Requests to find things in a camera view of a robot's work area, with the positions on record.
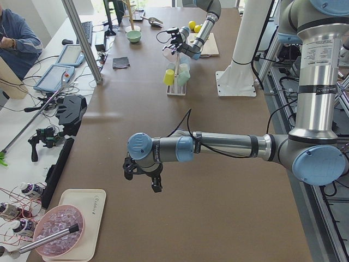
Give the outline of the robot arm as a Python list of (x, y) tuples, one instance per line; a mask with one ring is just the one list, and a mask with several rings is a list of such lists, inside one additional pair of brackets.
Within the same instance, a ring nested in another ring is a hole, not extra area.
[[(184, 97), (167, 96), (162, 83), (166, 61), (161, 54), (168, 35), (142, 27), (138, 44), (127, 44), (131, 67), (122, 82), (123, 123), (120, 145), (136, 132), (166, 136), (187, 109), (192, 109), (192, 130), (261, 136), (266, 130), (268, 109), (261, 92), (253, 97), (223, 97), (215, 86), (215, 73), (226, 67), (232, 49), (251, 55), (259, 35), (252, 27), (241, 29), (242, 18), (233, 9), (223, 9), (213, 28), (219, 56), (200, 59), (190, 66), (191, 79)], [(192, 162), (171, 162), (164, 166), (161, 196), (227, 195), (264, 192), (279, 183), (288, 186), (287, 176), (276, 164), (262, 160), (234, 159), (209, 152)]]
[(188, 27), (172, 27), (166, 30), (166, 33), (171, 35), (171, 41), (168, 45), (163, 47), (163, 55), (169, 61), (171, 60), (171, 56), (175, 53), (183, 53), (192, 59), (198, 60), (201, 55), (201, 49), (221, 15), (221, 4), (219, 0), (193, 1), (193, 4), (207, 12), (206, 19), (192, 45), (186, 43), (190, 34)]

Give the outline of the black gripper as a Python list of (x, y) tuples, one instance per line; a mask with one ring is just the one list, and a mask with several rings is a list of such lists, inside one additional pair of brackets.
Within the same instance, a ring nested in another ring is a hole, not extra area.
[(180, 45), (183, 43), (182, 35), (178, 27), (172, 27), (166, 30), (171, 35), (170, 45), (163, 47), (163, 52), (170, 52), (174, 55), (176, 52), (180, 52)]
[(153, 163), (149, 167), (143, 167), (137, 161), (133, 160), (131, 157), (126, 157), (123, 164), (124, 177), (127, 180), (132, 180), (134, 175), (145, 174), (152, 177), (152, 190), (154, 193), (162, 192), (161, 184), (161, 172), (163, 170), (162, 163)]

